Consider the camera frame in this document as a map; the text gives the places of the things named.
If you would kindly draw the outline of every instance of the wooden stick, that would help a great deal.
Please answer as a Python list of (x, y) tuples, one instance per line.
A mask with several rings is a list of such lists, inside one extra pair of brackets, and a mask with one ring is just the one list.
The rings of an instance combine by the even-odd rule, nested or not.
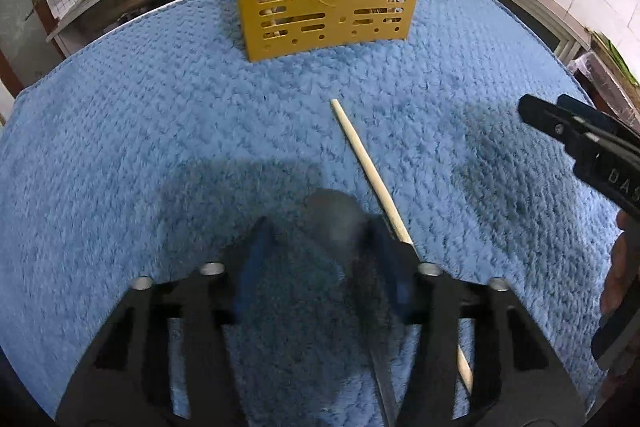
[[(378, 174), (376, 166), (373, 165), (371, 158), (367, 154), (367, 150), (364, 149), (364, 145), (360, 141), (358, 133), (356, 133), (356, 130), (353, 128), (353, 125), (342, 109), (340, 102), (338, 102), (338, 100), (334, 98), (331, 101), (331, 107), (334, 109), (335, 116), (338, 118), (338, 122), (340, 123), (342, 130), (346, 134), (347, 140), (353, 148), (353, 152), (358, 158), (358, 161), (360, 162), (364, 173), (367, 175), (367, 179), (369, 180), (373, 191), (380, 200), (380, 204), (385, 211), (386, 217), (391, 223), (391, 227), (396, 233), (398, 241), (402, 241), (403, 243), (408, 243), (409, 245), (413, 246), (414, 242), (412, 241), (408, 230), (402, 222), (402, 218), (398, 213), (398, 209), (394, 204), (394, 200), (391, 198), (391, 194), (389, 194), (389, 191), (386, 190), (385, 184), (382, 181), (380, 174)], [(458, 373), (460, 374), (460, 378), (462, 378), (462, 382), (465, 384), (467, 392), (471, 394), (474, 377), (471, 373), (469, 363), (466, 361), (465, 353), (462, 351), (460, 345), (458, 345)]]

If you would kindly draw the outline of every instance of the blue textured cloth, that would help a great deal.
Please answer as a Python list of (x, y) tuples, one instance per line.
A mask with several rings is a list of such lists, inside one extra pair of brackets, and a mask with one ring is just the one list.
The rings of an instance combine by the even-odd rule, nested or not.
[[(420, 255), (507, 277), (586, 397), (615, 208), (519, 122), (584, 94), (495, 0), (419, 0), (406, 41), (251, 64), (236, 0), (181, 0), (65, 60), (0, 137), (0, 345), (54, 413), (130, 280), (186, 276), (257, 219), (281, 247), (228, 331), (253, 425), (379, 425), (340, 269), (305, 234), (315, 187), (377, 203), (328, 103), (350, 115)], [(415, 330), (381, 335), (398, 398)], [(176, 384), (177, 401), (180, 386)]]

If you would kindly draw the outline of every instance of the human hand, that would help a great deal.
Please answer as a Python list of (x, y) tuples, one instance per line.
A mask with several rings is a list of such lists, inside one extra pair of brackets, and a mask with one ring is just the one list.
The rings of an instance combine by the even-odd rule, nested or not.
[[(622, 210), (620, 210), (616, 216), (616, 224), (623, 232), (614, 243), (613, 248), (611, 248), (611, 268), (609, 268), (609, 272), (607, 273), (604, 290), (600, 296), (600, 313), (602, 313), (602, 315), (609, 315), (620, 306), (631, 284), (631, 281), (625, 277), (628, 253), (625, 231), (628, 230), (629, 227), (638, 227), (639, 225)], [(632, 339), (627, 349), (635, 353), (636, 356), (640, 355), (640, 333)], [(610, 372), (602, 384), (600, 390), (602, 396), (605, 399), (611, 397), (623, 382), (624, 376), (614, 375)]]

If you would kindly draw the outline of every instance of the screw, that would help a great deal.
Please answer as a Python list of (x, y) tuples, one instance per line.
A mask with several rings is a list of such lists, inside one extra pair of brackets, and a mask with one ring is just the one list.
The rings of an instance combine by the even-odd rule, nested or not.
[(200, 268), (203, 275), (220, 275), (225, 271), (225, 265), (222, 263), (205, 263)]
[(506, 292), (509, 289), (509, 283), (505, 279), (494, 277), (489, 279), (489, 288), (497, 292)]
[(428, 277), (437, 277), (442, 274), (442, 268), (433, 263), (420, 263), (418, 264), (418, 272)]
[(138, 277), (131, 283), (131, 288), (134, 290), (148, 290), (153, 285), (154, 280), (151, 279), (151, 277), (143, 275), (142, 277)]

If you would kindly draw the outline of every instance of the silver screw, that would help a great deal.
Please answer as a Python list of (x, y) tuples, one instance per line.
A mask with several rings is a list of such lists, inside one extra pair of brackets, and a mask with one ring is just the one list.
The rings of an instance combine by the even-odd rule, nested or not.
[(147, 277), (143, 275), (142, 277), (138, 277), (131, 283), (131, 287), (134, 290), (148, 290), (151, 286), (154, 285), (154, 280), (151, 277)]
[(222, 263), (205, 263), (200, 268), (203, 275), (220, 275), (225, 271), (225, 265)]
[(509, 289), (509, 283), (505, 279), (494, 277), (489, 279), (489, 288), (497, 292), (506, 292)]
[(433, 263), (420, 263), (418, 264), (418, 272), (429, 277), (437, 277), (442, 274), (442, 268)]

